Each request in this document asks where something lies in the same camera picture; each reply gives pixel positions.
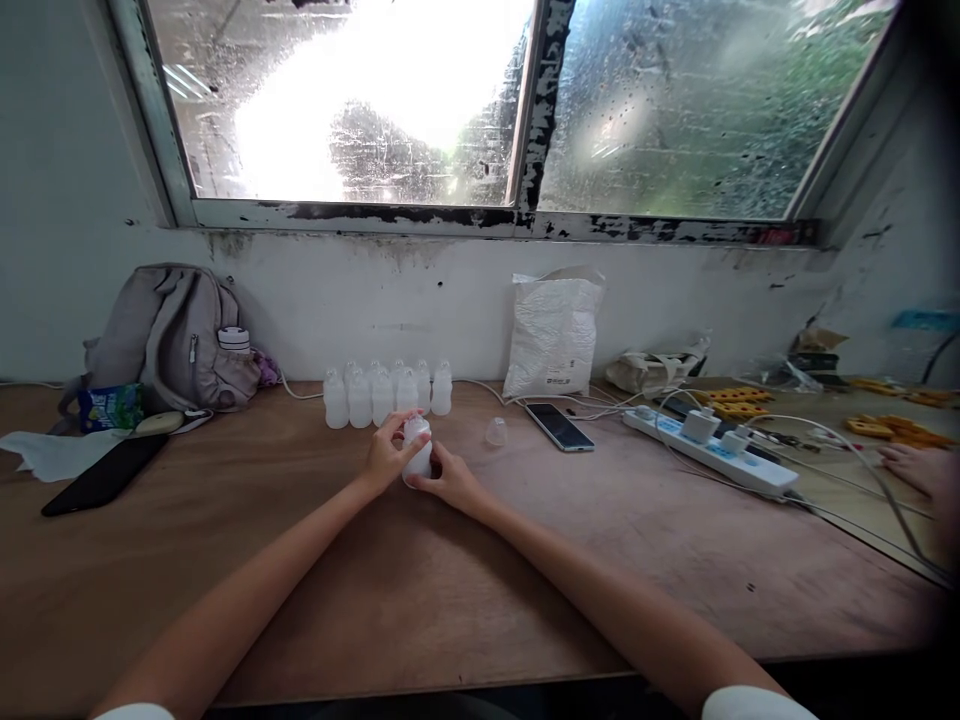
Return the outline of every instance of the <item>person's hand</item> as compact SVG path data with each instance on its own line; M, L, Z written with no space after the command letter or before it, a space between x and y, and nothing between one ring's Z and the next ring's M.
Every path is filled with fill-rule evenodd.
M408 475L407 482L417 490L436 495L467 515L473 515L489 499L487 491L477 482L463 458L451 453L437 440L433 441L430 460L440 464L440 477L431 479L423 475Z
M414 438L413 442L403 449L398 449L394 440L402 440L401 428L408 418L419 415L422 410L390 413L383 425L373 434L370 449L367 451L367 462L360 471L356 482L369 487L379 495L397 479L404 466L413 459L430 441L430 434L423 433Z

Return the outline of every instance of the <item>phone screen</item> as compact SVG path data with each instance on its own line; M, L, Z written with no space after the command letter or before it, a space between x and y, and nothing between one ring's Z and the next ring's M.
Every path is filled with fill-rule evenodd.
M533 415L540 425L564 448L592 448L593 440L588 438L556 407L549 403L530 403L527 412Z
M106 505L123 492L169 437L150 435L124 440L47 503L40 514L55 517Z

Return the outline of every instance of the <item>glass pane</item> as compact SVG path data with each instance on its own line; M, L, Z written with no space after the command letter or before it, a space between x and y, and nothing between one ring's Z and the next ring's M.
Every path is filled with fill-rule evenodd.
M578 0L540 208L783 217L896 0Z
M148 0L205 198L504 205L533 0Z

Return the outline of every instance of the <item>gray backpack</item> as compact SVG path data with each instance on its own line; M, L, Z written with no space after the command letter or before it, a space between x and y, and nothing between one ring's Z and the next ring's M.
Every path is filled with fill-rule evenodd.
M117 297L103 335L84 342L87 373L64 394L61 414L80 388L143 383L144 411L188 416L243 408L257 391L253 355L224 350L217 331L239 326L233 293L206 268L137 268Z

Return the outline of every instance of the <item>window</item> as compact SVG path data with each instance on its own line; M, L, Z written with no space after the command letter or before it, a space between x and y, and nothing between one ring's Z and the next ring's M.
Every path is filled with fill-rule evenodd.
M896 9L110 5L181 225L776 244Z

